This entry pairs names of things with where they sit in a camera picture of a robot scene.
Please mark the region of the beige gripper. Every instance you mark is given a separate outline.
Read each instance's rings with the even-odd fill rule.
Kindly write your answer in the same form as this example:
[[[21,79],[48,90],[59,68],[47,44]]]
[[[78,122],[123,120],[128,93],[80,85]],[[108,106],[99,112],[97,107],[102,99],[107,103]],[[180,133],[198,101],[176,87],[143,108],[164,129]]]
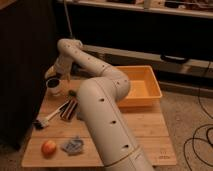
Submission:
[[[56,77],[58,79],[70,79],[69,73],[71,68],[70,67],[62,67],[53,65],[51,66],[45,73],[44,78],[46,80],[50,79],[51,77]]]

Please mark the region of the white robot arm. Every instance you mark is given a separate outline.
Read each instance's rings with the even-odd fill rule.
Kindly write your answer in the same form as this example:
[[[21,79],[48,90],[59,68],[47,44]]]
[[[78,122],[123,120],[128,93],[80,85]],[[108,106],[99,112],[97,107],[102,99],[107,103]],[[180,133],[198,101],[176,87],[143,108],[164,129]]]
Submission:
[[[59,56],[46,77],[65,76],[77,63],[92,77],[77,90],[81,116],[106,171],[155,171],[128,127],[117,102],[130,91],[128,76],[116,67],[83,51],[79,40],[60,39]]]

